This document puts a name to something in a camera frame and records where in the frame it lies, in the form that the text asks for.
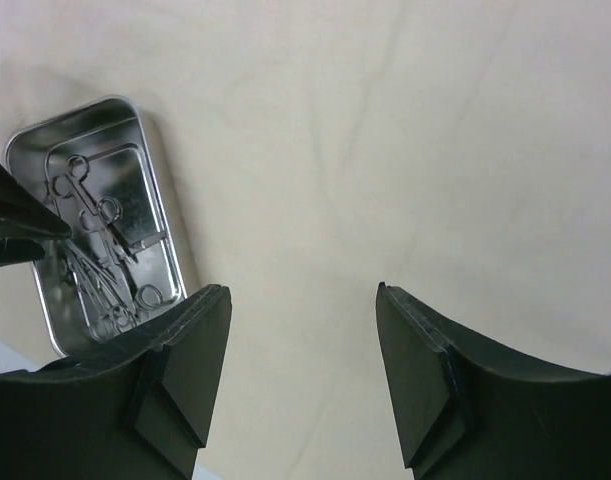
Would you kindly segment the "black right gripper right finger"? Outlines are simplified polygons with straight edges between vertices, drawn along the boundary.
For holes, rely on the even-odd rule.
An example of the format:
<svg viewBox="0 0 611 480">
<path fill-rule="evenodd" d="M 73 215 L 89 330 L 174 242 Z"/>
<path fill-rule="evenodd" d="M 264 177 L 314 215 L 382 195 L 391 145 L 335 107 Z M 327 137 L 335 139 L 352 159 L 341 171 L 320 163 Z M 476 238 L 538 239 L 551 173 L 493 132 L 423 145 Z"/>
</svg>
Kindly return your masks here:
<svg viewBox="0 0 611 480">
<path fill-rule="evenodd" d="M 611 479 L 611 374 L 522 353 L 380 284 L 376 324 L 417 479 Z"/>
</svg>

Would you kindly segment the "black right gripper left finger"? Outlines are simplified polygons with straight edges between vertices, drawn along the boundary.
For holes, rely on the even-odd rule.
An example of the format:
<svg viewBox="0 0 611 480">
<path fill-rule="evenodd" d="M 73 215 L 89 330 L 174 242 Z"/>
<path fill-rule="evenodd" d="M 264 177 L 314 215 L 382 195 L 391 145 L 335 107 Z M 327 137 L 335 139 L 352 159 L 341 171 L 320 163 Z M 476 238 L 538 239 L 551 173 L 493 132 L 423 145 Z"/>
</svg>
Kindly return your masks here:
<svg viewBox="0 0 611 480">
<path fill-rule="evenodd" d="M 0 374 L 0 479 L 191 478 L 231 315 L 212 284 L 84 352 Z"/>
</svg>

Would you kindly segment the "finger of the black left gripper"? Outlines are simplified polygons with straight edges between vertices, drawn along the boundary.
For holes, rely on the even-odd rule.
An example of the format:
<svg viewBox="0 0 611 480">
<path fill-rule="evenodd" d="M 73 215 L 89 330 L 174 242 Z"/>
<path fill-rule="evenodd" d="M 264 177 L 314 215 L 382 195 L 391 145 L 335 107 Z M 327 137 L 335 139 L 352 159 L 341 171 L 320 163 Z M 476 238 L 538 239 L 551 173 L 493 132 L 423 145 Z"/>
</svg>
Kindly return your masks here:
<svg viewBox="0 0 611 480">
<path fill-rule="evenodd" d="M 69 238 L 70 226 L 0 163 L 0 238 Z"/>
<path fill-rule="evenodd" d="M 43 259 L 40 241 L 47 237 L 44 226 L 0 220 L 0 268 Z"/>
</svg>

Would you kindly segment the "steel surgical scissors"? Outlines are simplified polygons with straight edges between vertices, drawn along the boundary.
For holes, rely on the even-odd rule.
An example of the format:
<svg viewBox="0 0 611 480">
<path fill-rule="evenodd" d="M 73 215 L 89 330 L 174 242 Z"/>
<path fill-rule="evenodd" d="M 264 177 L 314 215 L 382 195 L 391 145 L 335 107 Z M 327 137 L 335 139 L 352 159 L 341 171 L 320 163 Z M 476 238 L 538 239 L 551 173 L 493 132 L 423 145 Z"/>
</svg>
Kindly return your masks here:
<svg viewBox="0 0 611 480">
<path fill-rule="evenodd" d="M 112 195 L 101 195 L 89 184 L 91 162 L 83 155 L 69 156 L 62 164 L 45 166 L 47 189 L 55 213 L 74 232 L 73 242 L 103 266 L 138 262 L 137 253 L 117 226 L 124 209 Z"/>
</svg>

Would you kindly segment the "steel instrument tray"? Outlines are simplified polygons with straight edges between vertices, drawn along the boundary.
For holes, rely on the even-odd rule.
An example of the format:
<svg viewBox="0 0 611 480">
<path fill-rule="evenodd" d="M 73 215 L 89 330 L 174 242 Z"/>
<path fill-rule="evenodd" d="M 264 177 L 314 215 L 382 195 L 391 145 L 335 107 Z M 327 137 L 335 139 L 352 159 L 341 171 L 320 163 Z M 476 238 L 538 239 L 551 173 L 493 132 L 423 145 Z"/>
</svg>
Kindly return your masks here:
<svg viewBox="0 0 611 480">
<path fill-rule="evenodd" d="M 56 167 L 75 154 L 91 162 L 94 191 L 115 196 L 123 205 L 117 226 L 138 257 L 136 264 L 119 265 L 130 287 L 152 284 L 164 297 L 164 305 L 141 324 L 187 295 L 177 254 L 178 223 L 167 215 L 169 194 L 159 183 L 161 156 L 151 148 L 146 127 L 129 99 L 106 96 L 18 131 L 4 151 L 8 171 L 54 214 L 45 166 Z M 60 356 L 104 342 L 92 337 L 86 323 L 96 311 L 76 288 L 65 263 L 65 241 L 44 242 L 46 255 L 33 265 L 47 331 Z"/>
</svg>

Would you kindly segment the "beige cloth wrap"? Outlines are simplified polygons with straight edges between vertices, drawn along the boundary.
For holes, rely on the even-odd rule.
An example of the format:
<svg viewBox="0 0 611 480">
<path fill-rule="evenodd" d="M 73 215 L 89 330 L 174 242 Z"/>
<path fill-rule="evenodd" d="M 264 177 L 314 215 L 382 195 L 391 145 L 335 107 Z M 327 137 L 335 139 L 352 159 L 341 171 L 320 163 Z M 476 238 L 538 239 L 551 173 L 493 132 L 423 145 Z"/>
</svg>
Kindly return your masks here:
<svg viewBox="0 0 611 480">
<path fill-rule="evenodd" d="M 380 282 L 611 372 L 611 1 L 0 1 L 0 155 L 107 94 L 232 293 L 201 477 L 410 477 Z"/>
</svg>

